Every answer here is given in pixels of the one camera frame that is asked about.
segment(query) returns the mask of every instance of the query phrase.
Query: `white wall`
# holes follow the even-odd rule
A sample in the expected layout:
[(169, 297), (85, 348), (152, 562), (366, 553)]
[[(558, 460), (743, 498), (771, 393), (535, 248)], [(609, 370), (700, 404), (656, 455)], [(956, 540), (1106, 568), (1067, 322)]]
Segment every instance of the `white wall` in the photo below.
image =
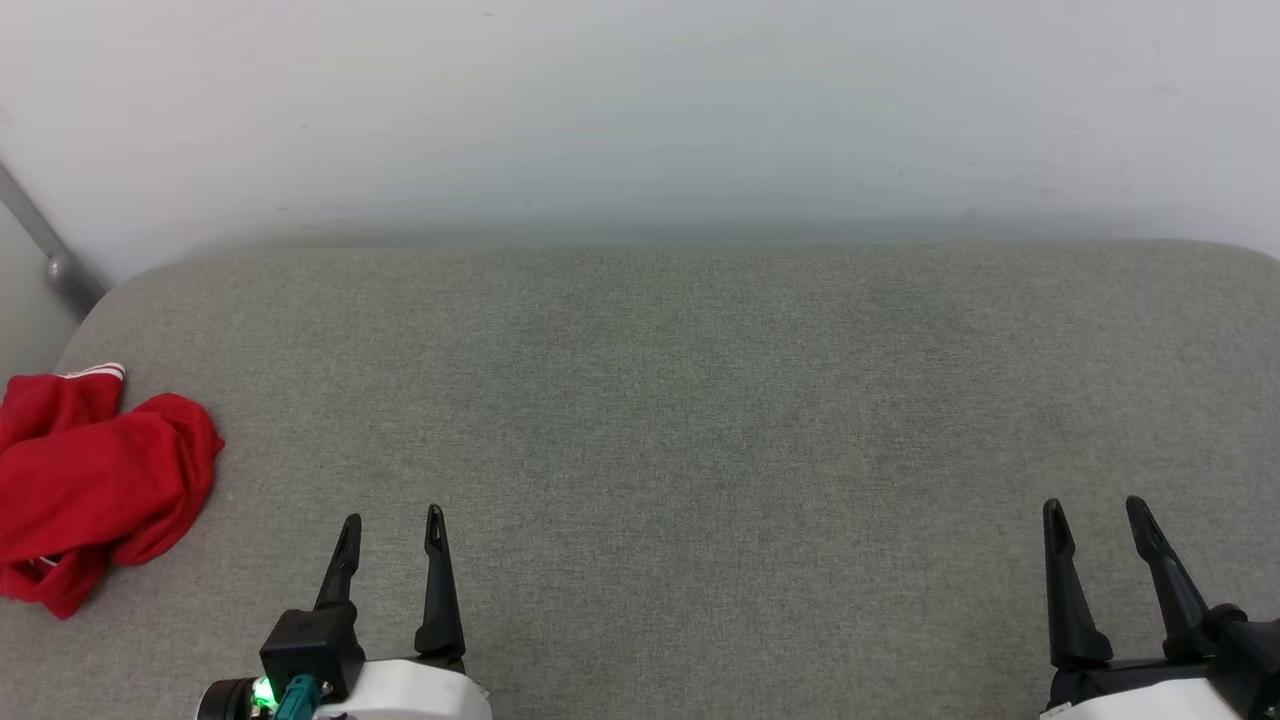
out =
[(52, 370), (79, 325), (46, 279), (46, 260), (0, 204), (0, 395), (12, 375)]
[(111, 281), (731, 225), (1280, 255), (1277, 27), (1274, 0), (0, 0), (0, 160)]

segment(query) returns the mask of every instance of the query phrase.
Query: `teal cable connector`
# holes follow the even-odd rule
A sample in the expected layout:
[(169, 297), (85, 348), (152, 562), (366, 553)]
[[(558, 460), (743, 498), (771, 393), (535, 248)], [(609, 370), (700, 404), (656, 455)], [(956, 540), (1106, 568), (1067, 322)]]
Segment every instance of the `teal cable connector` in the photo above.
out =
[(320, 683), (311, 675), (298, 675), (289, 680), (275, 711), (275, 720), (311, 720), (320, 707)]

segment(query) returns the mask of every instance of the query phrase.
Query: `gray couch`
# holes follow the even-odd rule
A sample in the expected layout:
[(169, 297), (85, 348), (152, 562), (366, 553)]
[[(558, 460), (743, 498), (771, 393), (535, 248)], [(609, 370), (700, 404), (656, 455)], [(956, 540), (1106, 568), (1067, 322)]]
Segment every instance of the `gray couch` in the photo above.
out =
[(1117, 656), (1124, 498), (1280, 615), (1280, 272), (1201, 243), (311, 251), (113, 291), (61, 369), (202, 402), (191, 533), (73, 619), (0, 605), (0, 717), (187, 717), (364, 515), (371, 659), (444, 506), (497, 717), (1027, 717), (1060, 497)]

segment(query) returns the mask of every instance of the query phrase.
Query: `gray cushion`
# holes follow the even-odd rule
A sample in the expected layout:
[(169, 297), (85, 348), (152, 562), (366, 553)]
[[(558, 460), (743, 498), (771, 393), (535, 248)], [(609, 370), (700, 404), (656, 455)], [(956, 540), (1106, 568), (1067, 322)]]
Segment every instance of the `gray cushion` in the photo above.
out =
[(1210, 603), (1280, 615), (1280, 273), (1198, 243), (314, 251), (114, 291), (63, 369), (209, 407), (191, 533), (65, 623), (0, 603), (0, 716), (184, 717), (310, 603), (344, 515), (371, 659), (444, 506), (499, 717), (1029, 716), (1041, 505), (1119, 656), (1144, 496)]

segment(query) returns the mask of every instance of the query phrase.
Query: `metal pole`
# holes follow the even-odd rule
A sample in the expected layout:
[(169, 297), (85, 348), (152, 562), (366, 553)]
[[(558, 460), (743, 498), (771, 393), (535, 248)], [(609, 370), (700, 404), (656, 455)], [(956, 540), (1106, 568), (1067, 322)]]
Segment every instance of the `metal pole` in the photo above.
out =
[(97, 278), (81, 265), (61, 238), (49, 227), (40, 210), (0, 163), (0, 202), (4, 202), (18, 223), (27, 231), (36, 246), (49, 256), (49, 279), (54, 287), (81, 314), (87, 315), (102, 299), (105, 291)]

